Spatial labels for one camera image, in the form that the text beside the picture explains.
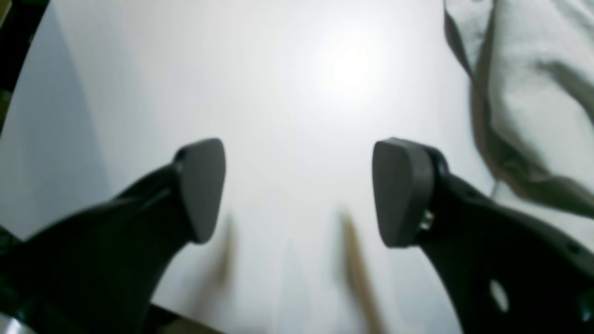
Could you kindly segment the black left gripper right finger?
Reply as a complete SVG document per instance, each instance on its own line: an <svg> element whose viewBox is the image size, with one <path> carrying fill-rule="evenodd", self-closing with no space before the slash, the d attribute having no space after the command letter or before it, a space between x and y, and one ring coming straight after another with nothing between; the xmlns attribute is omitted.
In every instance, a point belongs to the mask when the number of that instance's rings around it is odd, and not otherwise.
<svg viewBox="0 0 594 334"><path fill-rule="evenodd" d="M418 142L375 143L373 189L384 245L420 247L465 334L593 332L593 254L568 233L497 205Z"/></svg>

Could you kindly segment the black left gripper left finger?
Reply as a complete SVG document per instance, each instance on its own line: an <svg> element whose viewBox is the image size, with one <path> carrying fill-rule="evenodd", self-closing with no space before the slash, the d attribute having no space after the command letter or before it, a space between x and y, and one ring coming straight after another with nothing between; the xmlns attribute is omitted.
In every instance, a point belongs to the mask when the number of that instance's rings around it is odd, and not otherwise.
<svg viewBox="0 0 594 334"><path fill-rule="evenodd" d="M194 142L115 198L11 247L1 332L156 334L169 317L151 298L178 252L212 238L225 175L223 142Z"/></svg>

